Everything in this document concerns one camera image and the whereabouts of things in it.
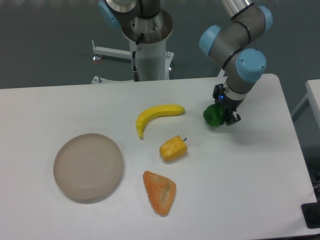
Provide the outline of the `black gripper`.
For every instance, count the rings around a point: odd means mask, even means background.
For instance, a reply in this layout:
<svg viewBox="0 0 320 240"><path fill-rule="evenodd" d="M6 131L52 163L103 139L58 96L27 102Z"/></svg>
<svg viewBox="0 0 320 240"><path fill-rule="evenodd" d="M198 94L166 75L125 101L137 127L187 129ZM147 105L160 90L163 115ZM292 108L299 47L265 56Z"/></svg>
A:
<svg viewBox="0 0 320 240"><path fill-rule="evenodd" d="M244 99L234 100L225 95L224 85L217 84L214 86L212 97L215 104L221 104L224 107L224 119L227 126L233 125L241 120L237 113L237 108L241 105Z"/></svg>

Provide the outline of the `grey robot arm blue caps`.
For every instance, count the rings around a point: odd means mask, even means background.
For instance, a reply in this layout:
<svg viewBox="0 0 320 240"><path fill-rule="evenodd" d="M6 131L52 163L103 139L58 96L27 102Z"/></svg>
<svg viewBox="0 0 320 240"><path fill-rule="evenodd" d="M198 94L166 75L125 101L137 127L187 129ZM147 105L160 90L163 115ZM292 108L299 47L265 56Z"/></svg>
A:
<svg viewBox="0 0 320 240"><path fill-rule="evenodd" d="M271 12L251 0L225 0L231 25L210 26L200 37L199 47L227 74L225 83L213 90L216 106L222 110L222 123L241 120L237 108L264 73L264 54L248 45L273 24ZM101 0L98 9L113 28L120 28L129 41L133 79L163 80L166 75L166 41L173 31L173 20L158 0Z"/></svg>

